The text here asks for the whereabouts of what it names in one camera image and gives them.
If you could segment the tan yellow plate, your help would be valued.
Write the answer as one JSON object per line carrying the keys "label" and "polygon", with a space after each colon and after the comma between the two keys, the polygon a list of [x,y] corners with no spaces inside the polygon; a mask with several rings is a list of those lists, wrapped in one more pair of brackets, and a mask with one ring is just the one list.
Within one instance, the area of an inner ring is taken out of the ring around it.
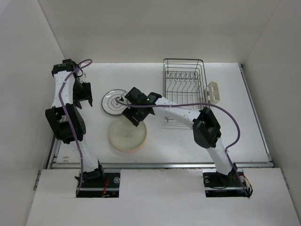
{"label": "tan yellow plate", "polygon": [[132,152],[138,151],[141,149],[147,142],[148,133],[146,132],[143,136],[139,135],[138,138],[134,140],[134,147],[132,149]]}

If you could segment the grey patterned plate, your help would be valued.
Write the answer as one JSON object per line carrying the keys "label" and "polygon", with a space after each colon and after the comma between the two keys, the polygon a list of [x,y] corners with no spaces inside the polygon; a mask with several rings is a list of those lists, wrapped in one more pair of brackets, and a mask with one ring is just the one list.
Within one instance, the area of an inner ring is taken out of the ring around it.
{"label": "grey patterned plate", "polygon": [[109,116],[121,116],[125,106],[116,102],[116,98],[125,96],[127,92],[123,89],[113,89],[107,92],[101,102],[101,107]]}

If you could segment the cream white plate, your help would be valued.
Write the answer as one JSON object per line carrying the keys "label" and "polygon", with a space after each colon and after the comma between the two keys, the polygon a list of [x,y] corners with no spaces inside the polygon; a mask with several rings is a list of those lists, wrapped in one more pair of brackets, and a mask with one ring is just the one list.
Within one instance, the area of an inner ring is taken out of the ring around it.
{"label": "cream white plate", "polygon": [[134,152],[145,144],[147,127],[144,122],[136,127],[126,117],[121,116],[111,124],[109,138],[117,150],[125,153]]}

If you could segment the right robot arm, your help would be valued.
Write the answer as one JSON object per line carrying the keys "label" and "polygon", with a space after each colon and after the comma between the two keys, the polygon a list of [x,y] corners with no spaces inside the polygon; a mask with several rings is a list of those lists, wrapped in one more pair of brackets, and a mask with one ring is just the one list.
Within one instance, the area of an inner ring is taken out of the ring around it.
{"label": "right robot arm", "polygon": [[196,103],[202,109],[192,109],[190,107],[194,104],[177,104],[154,92],[145,95],[135,87],[117,97],[116,101],[125,107],[122,114],[136,127],[149,114],[185,125],[193,131],[195,143],[208,151],[216,166],[219,182],[227,186],[235,180],[228,147],[222,142],[221,126],[210,109],[211,106],[216,107],[228,114],[221,107],[210,103]]}

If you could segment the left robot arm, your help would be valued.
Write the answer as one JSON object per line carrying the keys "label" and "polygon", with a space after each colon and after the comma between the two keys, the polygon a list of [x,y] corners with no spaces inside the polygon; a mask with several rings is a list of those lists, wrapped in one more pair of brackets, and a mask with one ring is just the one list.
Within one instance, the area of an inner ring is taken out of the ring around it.
{"label": "left robot arm", "polygon": [[106,180],[102,165],[88,149],[85,140],[86,125],[79,113],[81,102],[93,104],[91,84],[80,80],[82,67],[72,59],[54,65],[55,96],[46,119],[56,139],[70,145],[80,161],[80,175],[76,178],[82,186],[102,186]]}

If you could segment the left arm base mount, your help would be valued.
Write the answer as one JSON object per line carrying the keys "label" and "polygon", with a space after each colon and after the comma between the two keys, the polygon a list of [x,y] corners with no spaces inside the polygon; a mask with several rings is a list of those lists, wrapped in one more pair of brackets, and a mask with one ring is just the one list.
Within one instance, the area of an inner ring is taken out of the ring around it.
{"label": "left arm base mount", "polygon": [[90,182],[83,181],[81,186],[80,179],[76,197],[77,198],[119,198],[120,172],[105,172],[105,178],[94,179]]}

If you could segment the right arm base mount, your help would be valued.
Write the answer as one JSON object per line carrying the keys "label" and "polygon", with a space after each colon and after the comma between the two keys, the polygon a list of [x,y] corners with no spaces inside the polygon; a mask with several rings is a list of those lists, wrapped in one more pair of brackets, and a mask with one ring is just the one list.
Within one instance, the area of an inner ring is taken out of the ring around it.
{"label": "right arm base mount", "polygon": [[243,171],[231,172],[228,176],[218,172],[203,172],[205,196],[207,198],[247,197],[253,194],[253,187]]}

